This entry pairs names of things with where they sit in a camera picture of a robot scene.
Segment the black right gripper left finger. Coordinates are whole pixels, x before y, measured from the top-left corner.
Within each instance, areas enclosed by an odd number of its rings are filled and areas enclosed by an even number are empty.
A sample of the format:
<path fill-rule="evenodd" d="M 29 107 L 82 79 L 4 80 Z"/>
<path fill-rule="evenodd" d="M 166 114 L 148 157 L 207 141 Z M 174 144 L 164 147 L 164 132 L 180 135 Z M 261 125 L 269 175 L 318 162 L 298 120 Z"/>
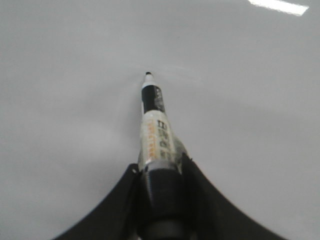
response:
<path fill-rule="evenodd" d="M 56 240 L 135 240 L 134 205 L 139 177 L 131 163 L 110 193 Z"/>

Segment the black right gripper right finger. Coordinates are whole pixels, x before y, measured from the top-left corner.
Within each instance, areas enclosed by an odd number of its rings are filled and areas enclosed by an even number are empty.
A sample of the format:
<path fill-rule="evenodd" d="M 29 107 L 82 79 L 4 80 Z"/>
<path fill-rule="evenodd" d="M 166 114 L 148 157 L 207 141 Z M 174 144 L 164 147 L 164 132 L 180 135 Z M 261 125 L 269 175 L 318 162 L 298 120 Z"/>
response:
<path fill-rule="evenodd" d="M 193 240 L 284 240 L 230 202 L 186 154 L 181 156 Z"/>

